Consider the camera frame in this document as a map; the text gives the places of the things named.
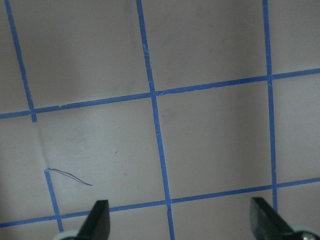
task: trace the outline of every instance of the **blue tape line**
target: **blue tape line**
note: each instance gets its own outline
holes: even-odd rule
[[[280,79],[292,78],[292,77],[298,77],[298,76],[307,76],[312,74],[320,74],[320,68],[275,74],[273,75],[273,80],[280,80]],[[270,79],[270,76],[255,76],[255,77],[235,79],[235,80],[229,80],[229,81],[221,81],[221,82],[214,82],[214,83],[208,83],[208,84],[166,89],[164,91],[156,91],[155,94],[156,96],[163,96],[167,94],[178,94],[178,93],[192,92],[197,90],[206,90],[206,89],[220,88],[220,87],[240,85],[240,84],[263,82],[263,81],[267,81],[268,79]],[[72,109],[72,108],[82,108],[82,107],[89,107],[89,106],[96,106],[96,105],[103,105],[103,104],[119,103],[119,102],[130,101],[130,100],[145,99],[150,97],[151,97],[151,94],[148,92],[148,93],[127,95],[127,96],[104,98],[104,99],[98,99],[98,100],[92,100],[92,101],[76,102],[76,103],[71,103],[64,106],[41,107],[41,108],[34,109],[34,111],[36,114],[41,114],[41,113]],[[30,114],[31,114],[30,111],[0,113],[0,119],[23,117],[23,116],[28,116]]]
[[[226,86],[255,83],[255,82],[261,82],[261,81],[267,81],[267,80],[268,80],[268,76],[255,76],[255,77],[248,77],[248,78],[235,79],[235,80],[229,80],[229,81],[220,81],[220,82],[213,82],[213,83],[207,83],[207,84],[201,84],[201,85],[184,86],[184,87],[178,87],[178,88],[173,88],[173,89],[166,89],[163,91],[157,91],[156,95],[163,96],[163,95],[167,95],[167,94],[178,94],[178,93],[192,92],[192,91],[196,91],[196,90],[221,88],[221,87],[226,87]]]
[[[160,129],[160,122],[159,122],[157,95],[156,95],[154,78],[153,78],[153,74],[152,74],[147,33],[146,33],[146,25],[145,25],[145,17],[144,17],[144,11],[143,11],[143,6],[142,6],[141,0],[136,0],[136,8],[137,8],[137,12],[138,12],[142,48],[143,48],[143,53],[144,53],[144,62],[145,62],[145,67],[146,67],[146,75],[148,78],[150,94],[151,94],[155,134],[156,134],[156,140],[157,140],[157,144],[158,144],[158,151],[159,151],[159,157],[160,157],[160,165],[161,165],[161,171],[162,171],[162,180],[163,180],[165,201],[166,201],[166,205],[167,205],[167,218],[168,218],[170,239],[175,240],[175,231],[174,231],[173,218],[172,218],[172,213],[171,213],[171,199],[170,199],[169,183],[168,183],[168,176],[167,176],[166,160],[165,160],[165,153],[164,153],[164,147],[163,147],[163,141],[162,141],[161,129]]]
[[[272,178],[273,208],[275,211],[278,211],[276,136],[275,136],[274,93],[273,93],[272,79],[269,79],[267,83],[268,83],[268,106],[269,106],[269,128],[270,128],[270,153],[271,153],[271,178]]]
[[[293,78],[293,77],[299,77],[299,76],[306,76],[311,74],[320,74],[320,68],[314,68],[314,69],[307,69],[302,71],[293,71],[293,72],[286,72],[286,73],[280,73],[273,75],[273,78],[275,80],[278,79],[286,79],[286,78]]]
[[[7,228],[7,227],[18,226],[18,225],[23,225],[23,224],[34,224],[34,223],[39,223],[39,222],[47,222],[47,221],[52,221],[52,220],[56,220],[56,219],[57,219],[56,216],[44,216],[44,217],[27,219],[27,220],[11,221],[11,222],[0,223],[0,228]]]
[[[140,208],[148,208],[148,207],[154,207],[154,206],[161,206],[166,205],[166,201],[152,201],[152,202],[145,202],[145,203],[139,203],[139,204],[132,204],[132,205],[126,205],[126,206],[116,206],[109,208],[109,212],[118,212],[118,211],[124,211],[124,210],[130,210],[130,209],[140,209]],[[81,212],[75,212],[75,213],[69,213],[61,215],[62,219],[69,219],[69,218],[75,218],[75,217],[82,217],[89,215],[90,211],[81,211]]]
[[[141,209],[141,208],[161,206],[161,205],[166,205],[166,204],[167,204],[167,202],[165,200],[163,200],[163,201],[152,201],[152,202],[138,203],[138,204],[132,204],[132,205],[126,205],[126,206],[116,206],[116,207],[111,207],[110,212],[118,212],[118,211],[123,211],[123,210],[130,210],[130,209]]]
[[[53,207],[53,211],[54,211],[54,214],[56,217],[56,221],[58,223],[59,232],[61,233],[64,231],[64,227],[63,227],[61,216],[59,213],[59,208],[58,208],[57,199],[56,199],[56,195],[55,195],[55,191],[54,191],[54,186],[52,185],[52,181],[51,181],[51,177],[50,177],[50,170],[45,169],[44,175],[45,175],[45,179],[46,179],[46,184],[48,185],[48,189],[49,189],[49,193],[50,193],[50,197],[51,197],[51,202],[52,202],[52,207]]]
[[[278,183],[277,187],[278,188],[286,188],[286,187],[299,186],[299,185],[312,184],[312,183],[320,183],[320,177],[311,178],[311,179],[304,179],[304,180],[299,180],[299,181]],[[230,191],[222,191],[222,192],[209,193],[209,194],[203,194],[203,195],[197,195],[197,196],[187,196],[187,197],[175,198],[175,199],[172,199],[171,202],[173,204],[176,204],[176,203],[196,201],[196,200],[201,200],[201,199],[210,199],[210,198],[218,198],[218,197],[230,196],[230,195],[253,193],[253,192],[270,190],[270,189],[272,189],[272,185],[257,186],[257,187],[243,188],[243,189],[230,190]],[[147,208],[147,207],[154,207],[154,206],[161,206],[161,205],[167,205],[167,201],[165,201],[165,200],[153,201],[153,202],[132,204],[132,205],[126,205],[126,206],[111,207],[110,212],[124,211],[124,210],[130,210],[130,209],[139,209],[139,208]],[[68,218],[88,216],[89,213],[90,213],[90,211],[69,213],[69,214],[61,215],[60,218],[61,219],[68,219]],[[45,217],[32,218],[32,219],[27,219],[27,220],[5,222],[5,223],[0,223],[0,228],[6,228],[6,227],[11,227],[11,226],[23,225],[23,224],[45,222],[45,221],[52,221],[52,220],[56,220],[56,219],[57,219],[56,216],[45,216]]]
[[[14,48],[15,48],[16,57],[17,57],[17,60],[19,63],[19,68],[20,68],[20,73],[21,73],[21,77],[22,77],[22,81],[23,81],[26,99],[27,99],[29,109],[31,112],[32,122],[35,123],[37,121],[37,116],[36,116],[36,113],[34,112],[34,109],[35,109],[34,102],[32,101],[31,92],[29,89],[26,68],[24,65],[24,60],[22,58],[22,53],[21,53],[21,48],[20,48],[20,44],[19,44],[15,20],[14,20],[13,14],[12,14],[12,8],[11,8],[9,0],[4,0],[4,4],[5,4],[5,9],[6,9],[6,14],[8,16],[8,21],[9,21],[9,25],[10,25],[10,30],[11,30],[11,35],[12,35],[13,44],[14,44]]]
[[[275,138],[275,116],[274,116],[274,93],[273,93],[273,76],[272,76],[272,59],[270,45],[270,25],[268,0],[262,0],[264,42],[266,72],[270,78],[268,84],[268,105],[269,105],[269,128],[270,128],[270,152],[271,152],[271,178],[272,178],[272,203],[275,211],[278,211],[278,194],[277,194],[277,172],[276,172],[276,138]]]
[[[10,119],[16,117],[23,117],[30,115],[30,111],[16,111],[16,112],[8,112],[8,113],[0,113],[0,119]]]
[[[285,188],[285,187],[299,186],[299,185],[304,185],[304,184],[313,184],[313,183],[319,183],[319,182],[320,182],[320,177],[316,177],[316,178],[299,180],[299,181],[278,183],[277,187],[278,188]]]
[[[81,101],[81,102],[69,103],[63,106],[48,106],[48,107],[36,108],[35,112],[37,114],[42,114],[42,113],[48,113],[48,112],[54,112],[54,111],[60,111],[60,110],[76,109],[76,108],[97,106],[97,105],[103,105],[103,104],[119,103],[119,102],[125,102],[130,100],[146,99],[146,98],[150,98],[150,96],[151,96],[150,93],[147,92],[147,93],[140,93],[140,94],[134,94],[134,95],[127,95],[127,96],[104,98],[104,99],[92,100],[92,101]]]
[[[272,75],[272,62],[271,62],[272,60],[271,60],[268,0],[262,0],[262,8],[263,8],[263,26],[264,26],[266,74],[268,76],[271,76]]]
[[[195,201],[195,200],[201,200],[201,199],[212,199],[212,198],[218,198],[223,196],[253,193],[253,192],[270,190],[270,189],[272,189],[272,185],[249,187],[249,188],[230,190],[230,191],[221,191],[221,192],[209,193],[209,194],[203,194],[203,195],[197,195],[197,196],[186,196],[186,197],[175,198],[175,199],[172,199],[172,203],[176,204],[176,203],[183,203],[183,202],[189,202],[189,201]]]

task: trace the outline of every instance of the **floor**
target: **floor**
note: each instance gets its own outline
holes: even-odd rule
[[[320,233],[320,2],[0,1],[0,239]]]

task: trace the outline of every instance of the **blue tape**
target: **blue tape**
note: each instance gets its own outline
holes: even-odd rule
[[[147,92],[147,93],[140,93],[140,94],[134,94],[134,95],[127,95],[127,96],[104,98],[104,99],[92,100],[92,101],[81,101],[81,102],[69,103],[63,106],[48,106],[48,107],[36,108],[35,112],[37,114],[42,114],[42,113],[48,113],[48,112],[54,112],[54,111],[60,111],[60,110],[76,109],[76,108],[90,107],[90,106],[103,105],[103,104],[119,103],[119,102],[125,102],[130,100],[146,99],[146,98],[150,98],[150,96],[151,96],[150,93]]]
[[[59,208],[58,208],[58,204],[57,204],[54,186],[52,185],[52,181],[51,181],[51,177],[50,177],[50,170],[45,169],[44,175],[45,175],[45,179],[46,179],[46,184],[48,185],[48,189],[49,189],[49,193],[50,193],[50,197],[51,197],[51,202],[52,202],[52,207],[53,207],[53,211],[54,211],[54,214],[56,217],[56,221],[58,223],[59,232],[63,232],[64,227],[62,224],[62,220],[61,220],[61,216],[60,216],[60,212],[59,212]]]
[[[0,113],[0,119],[10,119],[16,117],[23,117],[30,115],[30,111],[16,111],[16,112],[8,112],[8,113]]]
[[[304,185],[304,184],[313,184],[313,183],[319,183],[319,182],[320,182],[320,177],[316,177],[316,178],[299,180],[299,181],[278,183],[277,187],[278,188],[286,188],[286,187],[299,186],[299,185]]]
[[[172,213],[171,213],[171,199],[170,199],[169,183],[168,183],[168,176],[167,176],[166,160],[165,160],[164,147],[163,147],[163,141],[162,141],[161,129],[160,129],[160,123],[159,123],[157,95],[156,95],[154,78],[153,78],[153,74],[152,74],[147,33],[146,33],[146,25],[145,25],[145,17],[144,17],[144,11],[143,11],[143,6],[142,6],[141,0],[136,0],[136,8],[137,8],[137,12],[138,12],[141,41],[142,41],[144,62],[145,62],[145,68],[146,68],[146,75],[148,78],[150,94],[151,94],[154,127],[155,127],[156,140],[157,140],[159,157],[160,157],[164,196],[165,196],[165,201],[166,201],[166,205],[167,205],[167,209],[168,209],[167,218],[168,218],[168,224],[169,224],[170,239],[175,240],[173,218],[172,218]]]
[[[7,228],[7,227],[18,226],[23,224],[47,222],[47,221],[52,221],[56,219],[57,219],[56,216],[45,216],[45,217],[32,218],[27,220],[11,221],[11,222],[0,223],[0,228]]]
[[[266,73],[269,77],[268,84],[268,106],[269,106],[269,128],[270,128],[270,152],[271,152],[271,178],[272,178],[272,204],[275,211],[278,211],[278,194],[277,194],[277,172],[276,172],[276,138],[275,138],[275,116],[274,116],[274,93],[273,93],[273,76],[272,76],[272,58],[270,45],[270,25],[268,0],[262,0],[264,42],[265,42],[265,59]]]
[[[123,210],[130,210],[130,209],[141,209],[141,208],[161,206],[161,205],[166,205],[166,204],[167,204],[167,202],[164,200],[164,201],[152,201],[152,202],[138,203],[138,204],[132,204],[132,205],[126,205],[126,206],[116,206],[116,207],[111,207],[110,212],[118,212],[118,211],[123,211]]]
[[[272,79],[268,80],[268,105],[269,105],[269,128],[270,128],[270,153],[271,153],[271,178],[273,208],[278,211],[277,194],[277,164],[276,164],[276,136],[275,136],[275,115],[274,115],[274,93]]]
[[[178,87],[178,88],[173,88],[173,89],[166,89],[163,91],[157,91],[156,95],[163,96],[163,95],[167,95],[167,94],[178,94],[178,93],[192,92],[192,91],[196,91],[196,90],[221,88],[221,87],[226,87],[226,86],[249,84],[249,83],[261,82],[261,81],[267,81],[267,80],[268,80],[268,76],[255,76],[255,77],[248,77],[248,78],[235,79],[235,80],[229,80],[229,81],[213,82],[213,83],[207,83],[207,84],[201,84],[201,85],[184,86],[184,87]]]
[[[304,185],[304,184],[313,184],[313,183],[320,183],[320,177],[311,178],[311,179],[304,179],[304,180],[299,180],[299,181],[278,183],[277,187],[278,188],[286,188],[286,187],[299,186],[299,185]],[[196,201],[196,200],[201,200],[201,199],[211,199],[211,198],[218,198],[218,197],[223,197],[223,196],[253,193],[253,192],[259,192],[259,191],[264,191],[264,190],[271,190],[272,187],[273,187],[272,185],[265,185],[265,186],[257,186],[257,187],[236,189],[236,190],[230,190],[230,191],[209,193],[209,194],[203,194],[203,195],[174,198],[171,200],[171,203],[176,204],[176,203]],[[110,212],[117,212],[117,211],[147,208],[147,207],[154,207],[154,206],[161,206],[161,205],[167,205],[167,201],[163,200],[163,201],[153,201],[153,202],[132,204],[132,205],[126,205],[126,206],[116,206],[116,207],[111,207],[109,209],[109,211]],[[90,211],[81,211],[81,212],[64,214],[64,215],[60,215],[60,219],[88,216],[89,213],[90,213]],[[18,226],[18,225],[23,225],[23,224],[32,224],[32,223],[38,223],[38,222],[46,222],[46,221],[52,221],[52,220],[56,220],[56,219],[57,219],[57,216],[45,216],[45,217],[32,218],[32,219],[27,219],[27,220],[5,222],[5,223],[0,223],[0,228]]]
[[[20,48],[20,44],[19,44],[15,20],[14,20],[13,14],[12,14],[12,8],[11,8],[9,0],[4,0],[4,4],[5,4],[5,9],[6,9],[6,14],[8,16],[8,21],[9,21],[9,25],[10,25],[10,30],[11,30],[11,35],[12,35],[13,44],[14,44],[14,48],[15,48],[16,57],[17,57],[17,60],[19,63],[19,68],[20,68],[20,73],[21,73],[21,77],[22,77],[22,81],[23,81],[23,87],[24,87],[24,91],[25,91],[25,95],[26,95],[26,100],[29,105],[32,122],[35,123],[37,121],[37,115],[34,112],[34,109],[35,109],[34,102],[32,101],[31,92],[29,89],[26,68],[24,65],[24,60],[22,58],[22,53],[21,53],[21,48]]]
[[[307,69],[302,71],[293,71],[293,72],[286,72],[286,73],[280,73],[273,75],[273,78],[275,80],[278,79],[286,79],[286,78],[293,78],[293,77],[299,77],[299,76],[306,76],[311,74],[320,74],[320,68],[314,68],[314,69]]]
[[[292,78],[292,77],[298,77],[298,76],[307,76],[312,74],[320,74],[320,68],[275,74],[273,75],[273,80]],[[163,96],[167,94],[178,94],[178,93],[192,92],[197,90],[206,90],[206,89],[220,88],[220,87],[240,85],[240,84],[263,82],[263,81],[267,81],[268,79],[270,79],[270,76],[255,76],[255,77],[248,77],[248,78],[235,79],[235,80],[229,80],[229,81],[213,82],[213,83],[207,83],[207,84],[201,84],[201,85],[166,89],[163,91],[156,91],[155,95]],[[41,108],[34,109],[34,111],[36,114],[41,114],[41,113],[61,111],[66,109],[83,108],[83,107],[103,105],[103,104],[119,103],[119,102],[130,101],[130,100],[145,99],[150,97],[151,97],[151,94],[148,92],[148,93],[127,95],[127,96],[104,98],[104,99],[98,99],[98,100],[92,100],[92,101],[76,102],[76,103],[66,104],[63,106],[56,105],[56,106],[41,107]],[[28,115],[31,115],[30,111],[0,113],[0,119],[16,118],[16,117],[23,117]]]
[[[203,195],[197,195],[197,196],[186,196],[186,197],[175,198],[175,199],[172,199],[172,203],[176,204],[176,203],[183,203],[183,202],[189,202],[189,201],[195,201],[195,200],[201,200],[201,199],[212,199],[212,198],[218,198],[223,196],[253,193],[253,192],[270,190],[270,189],[272,189],[272,185],[249,187],[249,188],[230,190],[230,191],[221,191],[221,192],[209,193],[209,194],[203,194]]]
[[[272,75],[272,62],[271,62],[272,60],[271,60],[268,0],[262,0],[262,8],[263,8],[263,26],[264,26],[266,74],[268,76],[271,76]]]

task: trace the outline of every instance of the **gray floor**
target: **gray floor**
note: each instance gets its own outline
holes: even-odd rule
[[[320,2],[143,0],[147,48],[134,0],[10,0],[37,122],[5,2],[0,239],[50,240],[109,199],[111,240],[253,240],[253,196],[320,233]],[[92,185],[50,171],[59,216],[47,168]]]

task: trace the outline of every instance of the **white surface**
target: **white surface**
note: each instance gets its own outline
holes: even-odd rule
[[[290,225],[306,226],[320,234],[320,183],[278,189],[278,212]]]
[[[86,217],[62,220],[65,230],[79,229]],[[110,213],[109,240],[169,240],[166,206],[153,206]]]
[[[172,198],[271,184],[267,84],[158,97]]]
[[[54,215],[30,117],[1,120],[0,159],[0,223]]]
[[[320,177],[320,74],[273,83],[277,181]]]
[[[175,239],[255,240],[250,231],[251,197],[272,202],[272,193],[268,190],[173,204]]]
[[[135,1],[11,5],[36,108],[149,91]]]
[[[28,110],[4,1],[0,2],[0,114]]]
[[[164,200],[150,99],[38,115],[39,135],[61,214]]]
[[[144,0],[155,87],[266,74],[262,1]]]
[[[269,0],[273,74],[320,67],[320,2]]]
[[[1,240],[52,240],[59,232],[57,221],[43,221],[0,228]]]

